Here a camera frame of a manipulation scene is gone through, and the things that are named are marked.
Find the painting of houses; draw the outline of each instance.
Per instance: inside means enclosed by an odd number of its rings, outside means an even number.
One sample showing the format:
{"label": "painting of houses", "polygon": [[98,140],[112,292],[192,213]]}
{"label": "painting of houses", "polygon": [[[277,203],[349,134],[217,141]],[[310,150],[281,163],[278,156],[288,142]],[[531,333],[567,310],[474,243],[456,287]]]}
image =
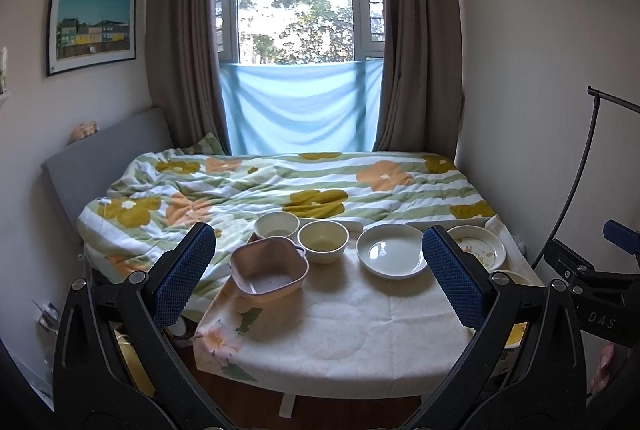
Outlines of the painting of houses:
{"label": "painting of houses", "polygon": [[52,0],[49,74],[135,58],[135,0]]}

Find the pillow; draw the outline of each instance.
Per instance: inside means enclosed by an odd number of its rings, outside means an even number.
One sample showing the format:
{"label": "pillow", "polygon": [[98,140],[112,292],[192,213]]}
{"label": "pillow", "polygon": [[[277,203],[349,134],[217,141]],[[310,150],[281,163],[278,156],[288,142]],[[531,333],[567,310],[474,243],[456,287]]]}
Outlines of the pillow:
{"label": "pillow", "polygon": [[210,132],[195,145],[182,149],[182,152],[185,155],[226,155],[216,136]]}

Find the table leg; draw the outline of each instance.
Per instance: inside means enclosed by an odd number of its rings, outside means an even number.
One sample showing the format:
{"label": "table leg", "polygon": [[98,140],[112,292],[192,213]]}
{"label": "table leg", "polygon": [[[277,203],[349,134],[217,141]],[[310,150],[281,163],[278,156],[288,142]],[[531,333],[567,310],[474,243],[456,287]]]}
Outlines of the table leg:
{"label": "table leg", "polygon": [[280,411],[278,415],[286,419],[291,419],[291,413],[293,412],[293,405],[296,402],[296,396],[294,394],[282,394],[282,403],[280,404]]}

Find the white plate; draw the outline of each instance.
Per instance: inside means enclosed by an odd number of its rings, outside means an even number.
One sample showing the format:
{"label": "white plate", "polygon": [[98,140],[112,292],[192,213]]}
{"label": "white plate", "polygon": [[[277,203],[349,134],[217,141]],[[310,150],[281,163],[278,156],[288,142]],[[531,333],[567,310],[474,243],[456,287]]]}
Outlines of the white plate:
{"label": "white plate", "polygon": [[369,228],[359,236],[356,248],[364,266],[383,278],[409,278],[427,267],[422,256],[422,232],[405,224]]}
{"label": "white plate", "polygon": [[489,230],[478,226],[456,226],[447,233],[462,251],[474,255],[488,271],[494,271],[504,264],[507,250],[498,236]]}

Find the gray headboard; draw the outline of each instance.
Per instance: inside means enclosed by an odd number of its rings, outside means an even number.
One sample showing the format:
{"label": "gray headboard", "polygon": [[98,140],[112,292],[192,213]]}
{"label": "gray headboard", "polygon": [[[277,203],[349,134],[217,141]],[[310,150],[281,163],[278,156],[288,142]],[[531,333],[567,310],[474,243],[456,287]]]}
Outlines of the gray headboard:
{"label": "gray headboard", "polygon": [[162,110],[152,108],[67,146],[42,169],[76,230],[84,207],[102,197],[129,163],[143,153],[173,146]]}

